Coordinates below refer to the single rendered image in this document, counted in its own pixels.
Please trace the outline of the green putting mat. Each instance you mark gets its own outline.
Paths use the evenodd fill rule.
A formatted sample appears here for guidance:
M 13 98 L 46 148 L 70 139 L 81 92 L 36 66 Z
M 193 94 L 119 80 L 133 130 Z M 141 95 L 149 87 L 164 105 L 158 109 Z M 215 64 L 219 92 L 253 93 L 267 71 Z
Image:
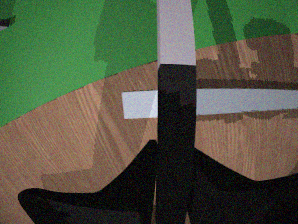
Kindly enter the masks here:
M 290 34 L 282 0 L 190 0 L 194 49 Z M 157 0 L 0 0 L 0 127 L 157 60 Z

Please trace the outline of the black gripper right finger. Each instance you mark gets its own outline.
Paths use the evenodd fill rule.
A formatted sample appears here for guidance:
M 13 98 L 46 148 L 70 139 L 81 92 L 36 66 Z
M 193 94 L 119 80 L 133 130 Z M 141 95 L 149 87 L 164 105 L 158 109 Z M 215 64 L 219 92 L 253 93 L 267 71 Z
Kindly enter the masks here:
M 298 173 L 254 181 L 194 148 L 190 224 L 257 224 L 271 209 L 298 197 Z

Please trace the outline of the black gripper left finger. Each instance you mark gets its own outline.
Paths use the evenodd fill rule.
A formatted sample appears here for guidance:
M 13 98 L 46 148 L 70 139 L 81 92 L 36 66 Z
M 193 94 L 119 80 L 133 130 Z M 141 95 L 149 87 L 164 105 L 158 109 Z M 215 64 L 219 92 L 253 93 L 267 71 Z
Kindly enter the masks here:
M 149 139 L 132 163 L 93 193 L 25 189 L 21 208 L 35 224 L 152 224 L 157 141 Z

